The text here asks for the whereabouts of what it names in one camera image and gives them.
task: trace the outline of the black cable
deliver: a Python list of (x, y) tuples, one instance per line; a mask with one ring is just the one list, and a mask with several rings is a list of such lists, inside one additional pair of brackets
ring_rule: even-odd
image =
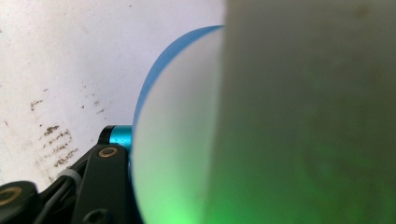
[(53, 196), (47, 201), (46, 205), (44, 206), (43, 210), (41, 210), (40, 214), (38, 214), (37, 218), (35, 219), (34, 224), (42, 224), (44, 223), (47, 215), (51, 212), (54, 205), (59, 202), (62, 197), (71, 189), (73, 188), (74, 179), (71, 177), (67, 177), (62, 186), (53, 194)]

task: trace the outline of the dirty white surface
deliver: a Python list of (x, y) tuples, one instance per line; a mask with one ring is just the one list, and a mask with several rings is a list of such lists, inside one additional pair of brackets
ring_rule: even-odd
[(222, 0), (1, 1), (0, 185), (48, 186), (108, 124), (131, 124), (176, 38), (223, 24)]

